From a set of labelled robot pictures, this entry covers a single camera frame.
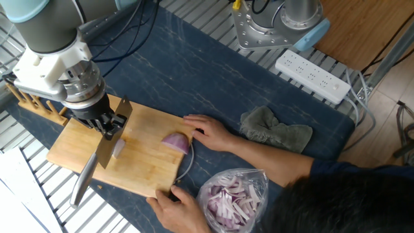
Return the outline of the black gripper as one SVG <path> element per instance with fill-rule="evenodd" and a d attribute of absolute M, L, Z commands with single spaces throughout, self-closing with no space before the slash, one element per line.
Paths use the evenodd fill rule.
<path fill-rule="evenodd" d="M 124 115 L 112 113 L 107 93 L 94 95 L 92 98 L 82 102 L 66 102 L 74 114 L 74 119 L 89 129 L 104 131 L 104 138 L 111 140 L 127 122 Z M 105 116 L 104 128 L 98 118 Z"/>

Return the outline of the person left hand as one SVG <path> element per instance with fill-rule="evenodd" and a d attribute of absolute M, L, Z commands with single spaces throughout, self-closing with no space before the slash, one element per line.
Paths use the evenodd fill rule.
<path fill-rule="evenodd" d="M 162 226 L 175 233 L 211 233 L 197 200 L 175 185 L 171 192 L 178 201 L 172 201 L 160 190 L 156 191 L 156 198 L 146 199 Z"/>

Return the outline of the person right hand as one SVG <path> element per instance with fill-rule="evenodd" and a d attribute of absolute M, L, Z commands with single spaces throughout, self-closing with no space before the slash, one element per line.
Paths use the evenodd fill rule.
<path fill-rule="evenodd" d="M 237 137 L 218 120 L 206 115 L 184 116 L 184 123 L 195 128 L 193 138 L 214 151 L 233 152 Z"/>

